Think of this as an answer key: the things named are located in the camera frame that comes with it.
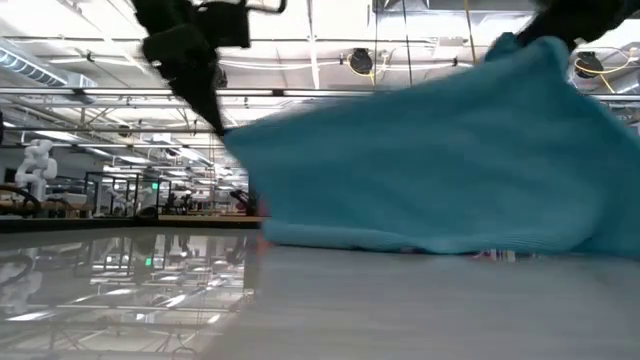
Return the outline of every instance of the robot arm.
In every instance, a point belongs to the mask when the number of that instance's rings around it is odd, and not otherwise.
[[[16,171],[15,181],[20,188],[32,184],[31,193],[44,200],[47,181],[58,175],[58,163],[49,158],[53,147],[50,140],[33,140],[24,151],[24,160]]]

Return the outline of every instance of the cable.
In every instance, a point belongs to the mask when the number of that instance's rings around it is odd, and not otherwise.
[[[352,54],[347,55],[347,66],[349,67],[349,69],[351,70],[351,72],[353,72],[354,74],[356,74],[356,75],[358,75],[358,76],[362,76],[362,77],[368,77],[368,78],[370,78],[370,79],[371,79],[371,84],[375,87],[375,86],[376,86],[376,80],[375,80],[376,75],[380,74],[380,73],[381,73],[381,72],[383,72],[383,71],[388,70],[388,69],[387,69],[387,58],[385,58],[385,59],[382,61],[382,68],[381,68],[380,70],[378,70],[378,71],[370,70],[368,74],[360,74],[359,72],[357,72],[357,71],[356,71],[356,70],[351,66],[351,55],[352,55]]]
[[[604,75],[600,74],[600,78],[602,79],[602,81],[604,82],[605,85],[607,85],[607,88],[609,89],[609,91],[611,91],[612,94],[615,94],[616,91],[613,90],[613,88],[611,87],[611,84],[609,84],[609,82],[607,81],[607,79],[604,77]]]
[[[19,187],[10,186],[10,185],[0,185],[0,191],[8,191],[24,197],[24,200],[22,201],[23,208],[18,208],[15,206],[5,206],[0,204],[0,215],[14,214],[14,215],[20,215],[22,217],[29,216],[29,215],[35,216],[42,209],[42,205],[40,204],[40,201],[36,199],[35,196],[31,195],[27,191],[20,189]],[[33,204],[33,207],[31,209],[27,207],[27,203],[29,202]]]
[[[469,9],[469,0],[464,0],[464,11],[467,14],[467,26],[469,27],[469,41],[471,42],[471,56],[473,57],[473,63],[477,62],[476,58],[476,45],[473,42],[473,30],[471,29],[471,10]]]
[[[373,43],[373,76],[371,76],[371,85],[373,86],[373,90],[376,90],[376,86],[378,85],[378,81],[376,79],[376,77],[378,76],[378,12],[376,11],[375,13],[375,19],[376,19],[376,34],[375,34],[375,39],[374,39],[374,43]]]
[[[409,62],[409,86],[413,86],[413,70],[411,70],[411,49],[409,48],[409,25],[407,25],[407,6],[405,4],[405,0],[402,0],[402,15],[404,16],[404,38],[407,42],[407,61]]]
[[[626,69],[626,67],[627,67],[627,66],[629,66],[629,64],[631,64],[631,62],[633,61],[633,60],[632,60],[632,59],[633,59],[633,57],[632,57],[631,55],[633,55],[633,51],[634,51],[634,50],[635,50],[635,49],[631,49],[631,50],[629,50],[629,57],[627,58],[627,62],[626,62],[624,65],[622,65],[622,66],[620,66],[620,67],[617,67],[617,68],[615,68],[615,69],[605,70],[605,71],[597,71],[597,70],[589,70],[589,69],[585,69],[585,68],[583,68],[582,66],[578,65],[578,61],[579,61],[580,59],[576,59],[576,61],[574,61],[574,62],[573,62],[573,66],[575,66],[576,68],[578,68],[578,69],[580,69],[580,70],[582,70],[582,71],[584,71],[584,72],[586,72],[586,73],[590,73],[590,74],[599,74],[599,75],[612,74],[612,73],[614,73],[614,72],[617,72],[617,71],[620,71],[620,70]]]

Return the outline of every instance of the ceiling duct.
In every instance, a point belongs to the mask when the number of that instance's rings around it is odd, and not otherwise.
[[[82,74],[56,69],[42,63],[37,57],[26,53],[1,37],[0,67],[50,87],[88,88],[98,86],[95,81]],[[68,98],[85,104],[94,101],[89,96],[70,96]]]
[[[46,86],[65,86],[69,83],[62,71],[52,69],[7,40],[0,38],[0,66]]]

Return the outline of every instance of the ceiling pipe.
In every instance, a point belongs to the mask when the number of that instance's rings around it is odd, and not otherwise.
[[[11,40],[14,42],[22,42],[22,43],[34,43],[34,42],[104,42],[102,38],[91,38],[91,37],[55,37],[55,36],[6,36],[7,40]],[[127,43],[135,43],[139,44],[140,40],[138,38],[113,38],[113,42],[118,44],[127,44]],[[406,44],[407,41],[405,39],[316,39],[317,43],[362,43],[362,44]],[[309,39],[300,38],[300,39],[251,39],[251,43],[274,43],[274,44],[307,44]],[[411,45],[421,45],[421,44],[432,44],[431,40],[409,40],[409,44]]]
[[[379,90],[375,93],[390,92]],[[162,88],[23,88],[1,87],[0,95],[16,96],[64,96],[78,93],[90,96],[122,97],[163,97],[175,98],[170,89]],[[218,97],[277,97],[277,98],[349,98],[368,96],[372,90],[309,90],[309,89],[220,89]],[[593,98],[600,101],[640,101],[640,94],[595,94]]]
[[[120,133],[131,133],[131,134],[158,134],[158,133],[167,133],[167,134],[212,134],[213,130],[211,129],[187,129],[187,128],[169,128],[169,129],[118,129],[118,128],[39,128],[39,127],[12,127],[6,128],[6,132],[9,131],[20,131],[20,132],[33,132],[33,131],[50,131],[50,132],[59,132],[59,133],[79,133],[79,134],[87,134],[87,133],[111,133],[111,134],[120,134]]]
[[[307,18],[309,19],[309,54],[311,56],[311,76],[314,88],[320,89],[320,67],[318,66],[318,49],[313,25],[313,0],[307,0]]]
[[[77,103],[72,103],[72,102],[61,102],[61,101],[55,101],[53,100],[52,102],[42,102],[42,103],[36,103],[36,102],[29,102],[30,104],[33,104],[34,106],[46,106],[47,108],[62,108],[62,109],[67,109],[67,108],[72,108],[72,109],[104,109],[104,108],[108,108],[108,109],[191,109],[189,107],[189,105],[184,104],[184,103],[179,103],[179,102],[175,102],[175,103],[160,103],[160,104],[154,104],[154,103],[144,103],[144,102],[112,102],[112,101],[99,101],[99,102],[94,102],[91,104],[77,104]],[[11,107],[11,103],[7,102],[7,103],[2,103],[0,102],[0,106],[3,107]],[[280,105],[249,105],[250,109],[259,109],[259,110],[283,110],[284,107],[280,106]],[[246,110],[247,106],[246,105],[226,105],[223,106],[223,109],[241,109],[241,110]]]
[[[45,86],[65,86],[69,82],[65,74],[42,64],[3,38],[0,38],[0,66]]]

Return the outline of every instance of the blue cloth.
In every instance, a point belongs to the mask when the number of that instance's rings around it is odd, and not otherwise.
[[[640,146],[555,38],[446,79],[237,129],[278,244],[640,254]]]

